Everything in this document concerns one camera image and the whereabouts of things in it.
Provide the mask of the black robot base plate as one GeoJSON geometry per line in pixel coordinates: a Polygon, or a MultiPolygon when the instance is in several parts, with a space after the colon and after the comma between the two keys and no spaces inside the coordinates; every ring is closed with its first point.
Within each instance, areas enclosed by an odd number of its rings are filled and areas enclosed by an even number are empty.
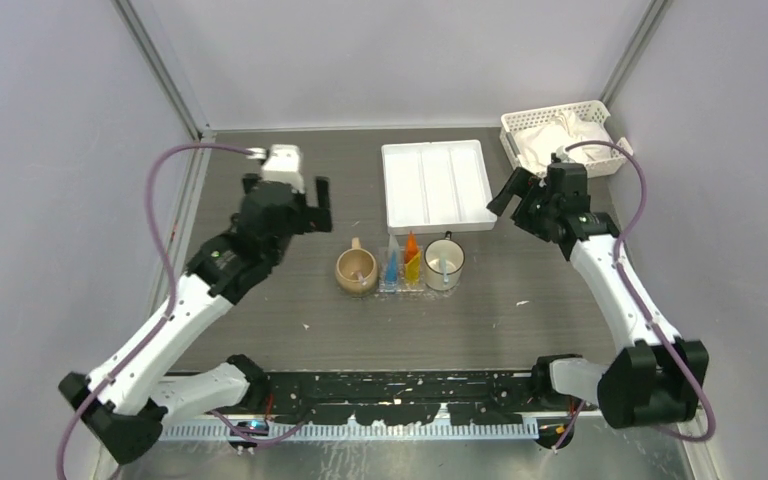
{"type": "Polygon", "coordinates": [[[272,372],[250,392],[220,413],[290,425],[425,426],[446,411],[456,426],[506,426],[579,405],[528,371],[272,372]]]}

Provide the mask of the white plastic bin tray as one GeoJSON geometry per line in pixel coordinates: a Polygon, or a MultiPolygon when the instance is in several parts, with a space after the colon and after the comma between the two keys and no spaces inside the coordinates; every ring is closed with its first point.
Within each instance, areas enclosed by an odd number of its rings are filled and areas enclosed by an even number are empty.
{"type": "Polygon", "coordinates": [[[489,231],[497,216],[479,140],[385,144],[380,149],[387,231],[489,231]]]}

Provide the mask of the pink toothbrush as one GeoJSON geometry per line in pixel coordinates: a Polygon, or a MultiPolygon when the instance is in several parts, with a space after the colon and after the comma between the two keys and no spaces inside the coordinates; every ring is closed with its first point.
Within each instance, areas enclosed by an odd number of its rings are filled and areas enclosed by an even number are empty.
{"type": "Polygon", "coordinates": [[[362,288],[366,288],[368,286],[369,277],[364,273],[363,270],[356,270],[354,272],[354,276],[362,288]]]}

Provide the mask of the tan ceramic mug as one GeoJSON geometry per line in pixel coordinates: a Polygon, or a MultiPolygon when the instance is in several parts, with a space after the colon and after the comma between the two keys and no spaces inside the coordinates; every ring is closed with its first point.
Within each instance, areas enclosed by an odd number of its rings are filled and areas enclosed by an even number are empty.
{"type": "Polygon", "coordinates": [[[349,295],[361,297],[371,294],[378,286],[379,264],[374,255],[366,250],[358,237],[351,240],[350,248],[340,254],[335,263],[335,279],[340,288],[349,295]],[[355,279],[354,272],[363,270],[369,277],[366,288],[355,279]]]}

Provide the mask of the blue toothpaste tube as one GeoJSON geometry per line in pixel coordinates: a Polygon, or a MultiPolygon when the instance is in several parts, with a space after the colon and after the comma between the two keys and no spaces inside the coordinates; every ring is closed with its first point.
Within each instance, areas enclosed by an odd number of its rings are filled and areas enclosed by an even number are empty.
{"type": "Polygon", "coordinates": [[[392,252],[388,257],[384,275],[384,290],[396,292],[400,286],[400,268],[402,265],[402,256],[399,251],[392,252]]]}

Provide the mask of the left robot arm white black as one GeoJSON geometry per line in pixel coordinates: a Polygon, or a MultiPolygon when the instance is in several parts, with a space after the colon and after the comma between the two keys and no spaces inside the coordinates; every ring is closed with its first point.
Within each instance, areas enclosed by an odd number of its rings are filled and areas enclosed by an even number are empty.
{"type": "Polygon", "coordinates": [[[333,228],[327,177],[315,179],[314,206],[292,185],[264,175],[247,174],[243,185],[229,228],[202,244],[140,330],[92,372],[71,372],[58,386],[120,465],[145,455],[168,427],[225,407],[253,414],[270,397],[268,375],[242,354],[202,374],[161,383],[208,326],[268,278],[294,236],[333,228]]]}

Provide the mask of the white toothpaste tube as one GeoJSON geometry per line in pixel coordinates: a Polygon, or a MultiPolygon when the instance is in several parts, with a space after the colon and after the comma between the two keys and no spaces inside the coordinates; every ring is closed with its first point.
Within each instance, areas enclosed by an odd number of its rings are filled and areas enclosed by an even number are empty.
{"type": "Polygon", "coordinates": [[[389,235],[387,248],[387,261],[400,265],[402,263],[402,250],[397,237],[394,234],[389,235]]]}

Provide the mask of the orange toothpaste tube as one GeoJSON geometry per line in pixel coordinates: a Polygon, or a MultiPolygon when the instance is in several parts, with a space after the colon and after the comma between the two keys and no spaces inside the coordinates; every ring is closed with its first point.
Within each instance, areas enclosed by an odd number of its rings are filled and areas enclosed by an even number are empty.
{"type": "Polygon", "coordinates": [[[420,251],[416,236],[412,231],[410,231],[408,233],[408,237],[403,250],[403,263],[408,265],[419,253],[420,251]]]}

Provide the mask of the clear oval glass tray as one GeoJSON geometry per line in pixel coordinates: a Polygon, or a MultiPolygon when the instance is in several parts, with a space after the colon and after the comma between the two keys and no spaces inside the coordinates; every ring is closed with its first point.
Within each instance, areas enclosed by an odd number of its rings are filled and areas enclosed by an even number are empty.
{"type": "Polygon", "coordinates": [[[449,291],[445,291],[445,292],[438,292],[438,291],[432,290],[431,288],[429,288],[427,286],[427,290],[425,292],[422,292],[422,293],[418,294],[418,295],[403,295],[403,294],[390,295],[390,294],[383,294],[383,293],[379,293],[377,288],[371,294],[368,294],[368,295],[365,295],[365,296],[361,296],[361,297],[352,296],[352,295],[347,294],[346,292],[344,292],[344,293],[346,295],[348,295],[348,296],[353,297],[353,298],[374,297],[374,298],[379,299],[379,300],[440,300],[440,299],[448,298],[448,297],[452,296],[455,292],[456,292],[456,288],[453,288],[453,289],[451,289],[449,291]]]}

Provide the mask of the yellow toothpaste tube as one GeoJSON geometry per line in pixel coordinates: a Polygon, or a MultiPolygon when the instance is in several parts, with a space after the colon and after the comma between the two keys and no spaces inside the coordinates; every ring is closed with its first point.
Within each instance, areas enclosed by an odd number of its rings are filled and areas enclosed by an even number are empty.
{"type": "Polygon", "coordinates": [[[404,280],[408,285],[418,285],[421,276],[421,252],[406,253],[404,262],[404,280]]]}

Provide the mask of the white ribbed mug black rim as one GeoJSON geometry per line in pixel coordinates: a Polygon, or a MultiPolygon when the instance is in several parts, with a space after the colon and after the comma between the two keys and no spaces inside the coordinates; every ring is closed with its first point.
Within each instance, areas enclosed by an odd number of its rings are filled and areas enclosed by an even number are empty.
{"type": "Polygon", "coordinates": [[[425,283],[432,290],[445,292],[458,285],[465,265],[465,252],[446,231],[442,238],[432,241],[425,249],[425,283]]]}

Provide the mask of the clear rectangular holder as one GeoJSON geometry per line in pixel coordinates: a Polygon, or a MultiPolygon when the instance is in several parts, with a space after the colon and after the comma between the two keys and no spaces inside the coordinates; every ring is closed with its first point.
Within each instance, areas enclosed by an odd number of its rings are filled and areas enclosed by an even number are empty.
{"type": "Polygon", "coordinates": [[[384,290],[384,275],[385,275],[385,268],[387,265],[387,247],[381,247],[378,251],[377,260],[379,262],[379,281],[378,281],[378,287],[377,290],[379,293],[383,294],[403,294],[403,295],[418,295],[422,292],[425,292],[427,290],[427,285],[425,283],[425,276],[426,276],[426,268],[424,265],[424,250],[422,248],[419,248],[419,251],[421,252],[421,276],[420,276],[420,282],[418,285],[408,285],[405,283],[404,280],[404,263],[403,263],[403,250],[404,248],[401,248],[402,250],[402,265],[400,268],[400,286],[399,290],[396,292],[388,292],[384,290]]]}

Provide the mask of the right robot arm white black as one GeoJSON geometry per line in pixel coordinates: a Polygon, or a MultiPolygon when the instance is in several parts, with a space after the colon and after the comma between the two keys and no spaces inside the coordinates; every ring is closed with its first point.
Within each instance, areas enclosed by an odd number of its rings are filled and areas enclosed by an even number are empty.
{"type": "Polygon", "coordinates": [[[610,214],[591,208],[588,174],[554,163],[544,177],[517,167],[487,208],[500,216],[513,200],[516,227],[557,245],[590,289],[606,320],[616,356],[608,365],[579,354],[542,356],[532,369],[531,397],[556,410],[570,396],[596,406],[615,429],[692,420],[709,354],[686,340],[654,305],[630,264],[610,214]]]}

